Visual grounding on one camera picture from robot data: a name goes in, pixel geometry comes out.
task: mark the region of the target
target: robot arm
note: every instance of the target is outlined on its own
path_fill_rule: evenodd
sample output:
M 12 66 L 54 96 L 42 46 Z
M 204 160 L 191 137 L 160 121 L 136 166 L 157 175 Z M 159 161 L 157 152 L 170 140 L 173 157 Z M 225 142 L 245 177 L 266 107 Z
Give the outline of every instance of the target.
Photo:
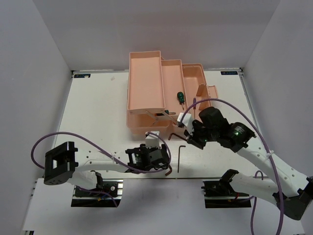
M 103 180 L 97 170 L 147 173 L 152 168 L 167 169 L 169 161 L 166 146 L 160 147 L 158 137 L 152 135 L 146 135 L 145 144 L 140 147 L 127 149 L 125 153 L 115 152 L 112 158 L 101 152 L 78 149 L 74 142 L 65 142 L 46 153 L 44 184 L 68 182 L 85 189 L 102 190 Z
M 182 116 L 183 113 L 179 115 L 178 121 L 180 127 L 186 128 L 184 134 L 187 143 L 203 149 L 207 142 L 216 141 L 253 163 L 271 179 L 262 181 L 230 169 L 220 179 L 219 186 L 224 191 L 248 193 L 280 208 L 278 187 L 269 155 L 253 131 L 239 122 L 229 124 L 214 107 L 199 113 L 202 122 L 192 119 L 191 114 L 186 114 L 181 121 Z M 313 199 L 313 179 L 296 171 L 277 155 L 271 155 L 284 194 L 284 213 L 292 219 L 300 220 Z

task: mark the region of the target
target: black label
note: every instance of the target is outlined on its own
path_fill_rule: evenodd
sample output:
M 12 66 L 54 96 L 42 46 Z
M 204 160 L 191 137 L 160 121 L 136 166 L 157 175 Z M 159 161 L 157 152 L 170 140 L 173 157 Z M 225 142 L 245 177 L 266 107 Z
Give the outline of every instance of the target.
M 90 77 L 91 74 L 75 74 L 74 78 L 87 78 Z
M 221 71 L 221 75 L 238 75 L 237 71 Z

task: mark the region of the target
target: gray wall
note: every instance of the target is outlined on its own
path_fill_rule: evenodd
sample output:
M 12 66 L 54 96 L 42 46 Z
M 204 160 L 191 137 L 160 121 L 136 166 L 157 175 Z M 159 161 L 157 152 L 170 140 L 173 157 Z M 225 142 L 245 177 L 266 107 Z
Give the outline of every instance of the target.
M 313 1 L 281 1 L 249 59 L 246 82 L 271 148 L 313 175 Z M 313 206 L 302 224 L 313 235 Z
M 70 70 L 31 0 L 0 4 L 1 234 L 20 234 L 36 177 L 30 150 L 55 129 Z M 36 156 L 43 163 L 45 146 Z
M 129 52 L 244 66 L 279 0 L 34 0 L 71 70 L 128 69 Z

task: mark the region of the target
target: cable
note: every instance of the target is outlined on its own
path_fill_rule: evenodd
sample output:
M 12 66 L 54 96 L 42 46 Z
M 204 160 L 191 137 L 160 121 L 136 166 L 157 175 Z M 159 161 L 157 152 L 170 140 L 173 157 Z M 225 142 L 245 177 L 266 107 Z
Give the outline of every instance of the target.
M 39 163 L 36 162 L 36 160 L 35 160 L 35 158 L 34 158 L 34 151 L 35 151 L 37 145 L 38 145 L 41 141 L 43 141 L 44 139 L 46 139 L 46 138 L 48 138 L 48 137 L 50 137 L 50 136 L 55 136 L 55 135 L 70 135 L 70 136 L 75 136 L 75 137 L 77 137 L 77 138 L 80 138 L 80 139 L 86 141 L 87 143 L 91 144 L 93 147 L 97 148 L 102 154 L 104 154 L 104 155 L 108 156 L 109 158 L 113 159 L 116 163 L 118 163 L 118 164 L 120 164 L 120 165 L 122 165 L 122 166 L 124 166 L 124 167 L 126 167 L 126 168 L 128 168 L 128 169 L 131 169 L 131 170 L 133 170 L 133 171 L 136 171 L 136 172 L 139 172 L 139 173 L 157 173 L 157 172 L 163 171 L 163 169 L 151 170 L 151 171 L 136 169 L 136 168 L 134 168 L 134 167 L 131 167 L 131 166 L 129 166 L 129 165 L 123 163 L 123 162 L 120 161 L 119 159 L 114 158 L 114 157 L 113 157 L 110 153 L 108 153 L 106 150 L 104 150 L 104 149 L 101 148 L 100 146 L 96 145 L 96 144 L 93 143 L 92 141 L 86 139 L 85 137 L 80 136 L 80 135 L 75 134 L 75 133 L 72 133 L 72 132 L 63 132 L 63 131 L 61 131 L 61 132 L 53 132 L 53 133 L 50 133 L 50 134 L 47 134 L 47 135 L 41 137 L 39 140 L 36 141 L 36 143 L 35 143 L 34 146 L 32 147 L 31 152 L 30 152 L 30 158 L 31 158 L 31 160 L 33 161 L 33 163 L 34 163 L 36 166 L 40 167 L 41 169 L 44 169 L 44 167 L 43 167 L 42 165 L 40 165 Z M 160 137 L 159 135 L 157 135 L 157 134 L 155 134 L 155 133 L 152 133 L 152 132 L 148 132 L 148 135 L 153 135 L 153 136 L 158 137 L 158 138 L 165 144 L 165 147 L 167 148 L 167 152 L 168 152 L 168 155 L 169 155 L 169 160 L 170 160 L 170 162 L 171 162 L 171 160 L 172 160 L 171 151 L 170 151 L 170 149 L 169 149 L 167 143 L 165 142 L 165 140 L 164 140 L 162 137 Z
M 85 188 L 82 188 L 79 186 L 76 186 L 76 187 L 79 188 L 79 190 L 81 190 L 81 191 L 104 194 L 104 195 L 108 196 L 109 198 L 111 198 L 114 205 L 117 207 L 117 203 L 116 203 L 115 199 L 110 194 L 108 194 L 107 192 L 88 190 L 88 189 L 85 189 Z
M 264 179 L 264 176 L 263 176 L 263 172 L 258 170 L 254 177 L 256 178 L 258 176 L 258 173 L 261 174 L 261 179 L 263 180 Z M 253 203 L 253 209 L 252 209 L 252 213 L 251 213 L 251 220 L 250 220 L 250 228 L 251 228 L 251 234 L 254 235 L 254 230 L 253 230 L 253 219 L 254 219 L 254 213 L 255 213 L 255 209 L 256 209 L 256 200 L 257 198 L 254 197 L 254 203 Z
M 181 120 L 180 120 L 180 123 L 182 123 L 182 120 L 184 119 L 184 117 L 186 116 L 186 114 L 188 113 L 188 111 L 196 106 L 197 104 L 199 103 L 202 103 L 202 102 L 205 102 L 205 101 L 218 101 L 218 102 L 221 102 L 221 103 L 224 103 L 224 104 L 227 104 L 228 106 L 232 107 L 233 109 L 235 109 L 238 113 L 240 113 L 247 121 L 248 123 L 252 126 L 252 128 L 255 130 L 255 132 L 258 134 L 258 136 L 260 137 L 263 145 L 264 145 L 264 148 L 266 150 L 267 153 L 270 153 L 270 150 L 269 150 L 269 147 L 268 145 L 266 144 L 265 142 L 265 139 L 263 138 L 263 136 L 261 135 L 260 131 L 258 130 L 258 128 L 256 128 L 256 126 L 252 123 L 252 121 L 250 121 L 250 119 L 242 112 L 240 111 L 237 107 L 235 107 L 234 105 L 232 105 L 231 103 L 228 103 L 227 101 L 225 100 L 222 100 L 222 99 L 217 99 L 217 98 L 207 98 L 207 99 L 203 99 L 203 100 L 200 100 L 200 101 L 197 101 L 196 103 L 193 103 L 192 105 L 190 105 L 186 111 L 184 112 L 184 114 L 182 115 L 181 117 Z M 269 160 L 270 160 L 270 163 L 272 164 L 273 166 L 273 171 L 274 171 L 274 175 L 275 175 L 275 180 L 276 180 L 276 183 L 277 183 L 277 187 L 278 187 L 278 194 L 279 194 L 279 201 L 280 201 L 280 216 L 279 216 L 279 224 L 278 224 L 278 228 L 277 228 L 277 231 L 276 231 L 276 235 L 279 235 L 281 230 L 282 230 L 282 227 L 283 227 L 283 221 L 284 221 L 284 197 L 283 197 L 283 191 L 282 191 L 282 187 L 280 185 L 280 179 L 279 179 L 279 176 L 278 176 L 278 172 L 277 172 L 277 169 L 276 169 L 276 165 L 275 165 L 275 162 L 273 160 L 273 157 L 270 155 L 269 156 Z

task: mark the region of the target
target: purple cable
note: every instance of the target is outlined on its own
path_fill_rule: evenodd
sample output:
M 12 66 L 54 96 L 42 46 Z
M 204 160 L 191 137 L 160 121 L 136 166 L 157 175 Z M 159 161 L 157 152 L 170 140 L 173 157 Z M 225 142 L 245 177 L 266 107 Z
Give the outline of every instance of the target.
M 75 133 L 72 133 L 72 132 L 63 132 L 63 131 L 61 131 L 61 132 L 53 132 L 53 133 L 50 133 L 50 134 L 47 134 L 47 135 L 41 137 L 39 140 L 37 140 L 37 142 L 36 142 L 36 143 L 34 144 L 34 146 L 32 147 L 31 152 L 30 152 L 30 158 L 31 158 L 31 160 L 33 161 L 33 163 L 34 163 L 36 166 L 40 167 L 41 169 L 44 169 L 44 167 L 43 167 L 42 165 L 40 165 L 39 163 L 37 163 L 36 160 L 35 160 L 35 158 L 34 158 L 34 151 L 35 151 L 35 148 L 36 148 L 37 145 L 38 145 L 41 141 L 43 141 L 44 139 L 46 139 L 46 138 L 48 138 L 48 137 L 50 137 L 50 136 L 55 136 L 55 135 L 70 135 L 70 136 L 75 136 L 75 137 L 77 137 L 77 138 L 80 138 L 80 139 L 86 141 L 87 143 L 91 144 L 91 145 L 92 145 L 93 147 L 95 147 L 96 149 L 98 149 L 102 154 L 104 154 L 104 155 L 108 156 L 109 158 L 113 159 L 116 163 L 118 163 L 118 164 L 120 164 L 120 165 L 122 165 L 122 166 L 124 166 L 124 167 L 126 167 L 126 168 L 128 168 L 128 169 L 131 169 L 131 170 L 133 170 L 133 171 L 136 171 L 136 172 L 139 172 L 139 173 L 157 173 L 157 172 L 163 171 L 163 169 L 151 170 L 151 171 L 136 169 L 136 168 L 134 168 L 134 167 L 131 167 L 131 166 L 129 166 L 129 165 L 123 163 L 123 162 L 120 161 L 119 159 L 113 158 L 113 156 L 112 156 L 110 153 L 108 153 L 106 150 L 104 150 L 104 149 L 101 148 L 100 146 L 96 145 L 95 143 L 91 142 L 90 140 L 86 139 L 85 137 L 82 137 L 82 136 L 80 136 L 80 135 L 78 135 L 78 134 L 75 134 Z M 152 132 L 148 132 L 148 135 L 156 136 L 156 137 L 158 137 L 158 138 L 164 143 L 164 145 L 165 145 L 165 147 L 167 148 L 167 151 L 168 151 L 168 155 L 169 155 L 169 159 L 170 159 L 170 162 L 169 162 L 169 163 L 171 163 L 171 159 L 172 159 L 171 151 L 170 151 L 170 149 L 169 149 L 167 143 L 165 142 L 165 140 L 164 140 L 162 137 L 160 137 L 159 135 L 157 135 L 157 134 L 155 134 L 155 133 L 152 133 Z
M 255 173 L 254 177 L 256 178 L 258 176 L 258 173 L 261 174 L 261 179 L 264 179 L 263 176 L 263 172 L 260 170 L 257 170 L 257 172 Z M 253 219 L 254 219 L 254 213 L 255 213 L 255 208 L 256 208 L 256 200 L 257 198 L 254 197 L 254 203 L 253 203 L 253 209 L 252 209 L 252 213 L 251 213 L 251 220 L 250 220 L 250 227 L 251 227 L 251 234 L 254 235 L 254 229 L 253 229 Z
M 200 101 L 197 101 L 196 103 L 193 103 L 192 105 L 190 105 L 186 111 L 184 112 L 184 114 L 182 115 L 181 117 L 181 120 L 180 122 L 182 122 L 182 120 L 184 119 L 184 117 L 186 116 L 186 114 L 188 113 L 188 111 L 194 107 L 195 105 L 201 103 L 201 102 L 205 102 L 205 101 L 218 101 L 218 102 L 221 102 L 221 103 L 224 103 L 224 104 L 227 104 L 228 106 L 232 107 L 233 109 L 235 109 L 238 113 L 240 113 L 247 121 L 248 123 L 252 126 L 252 128 L 255 130 L 255 132 L 258 134 L 258 136 L 260 137 L 263 145 L 264 145 L 264 148 L 266 150 L 267 153 L 270 153 L 270 150 L 269 150 L 269 147 L 268 145 L 266 144 L 265 142 L 265 139 L 263 138 L 263 136 L 261 135 L 260 131 L 258 130 L 258 128 L 256 128 L 256 126 L 252 123 L 252 121 L 250 121 L 250 119 L 243 113 L 241 112 L 237 107 L 235 107 L 234 105 L 232 105 L 231 103 L 228 103 L 227 101 L 225 100 L 222 100 L 222 99 L 217 99 L 217 98 L 207 98 L 207 99 L 203 99 L 203 100 L 200 100 Z M 280 203 L 280 217 L 279 217 L 279 224 L 278 224 L 278 228 L 277 228 L 277 231 L 276 231 L 276 235 L 280 235 L 280 232 L 282 230 L 282 227 L 283 227 L 283 221 L 284 221 L 284 197 L 283 197 L 283 191 L 282 191 L 282 187 L 280 185 L 280 180 L 279 180 L 279 176 L 278 176 L 278 172 L 277 172 L 277 169 L 276 169 L 276 165 L 275 165 L 275 162 L 273 160 L 273 157 L 270 155 L 269 156 L 269 160 L 270 160 L 270 163 L 272 164 L 273 166 L 273 171 L 274 171 L 274 175 L 275 175 L 275 180 L 276 180 L 276 183 L 277 183 L 277 187 L 278 187 L 278 194 L 279 194 L 279 201 L 281 202 Z
M 76 186 L 76 187 L 79 188 L 79 190 L 81 190 L 81 191 L 104 194 L 104 195 L 108 196 L 109 198 L 111 198 L 114 205 L 117 207 L 117 203 L 116 203 L 115 199 L 110 194 L 108 194 L 107 192 L 88 190 L 88 189 L 85 189 L 85 188 L 82 188 L 79 186 Z

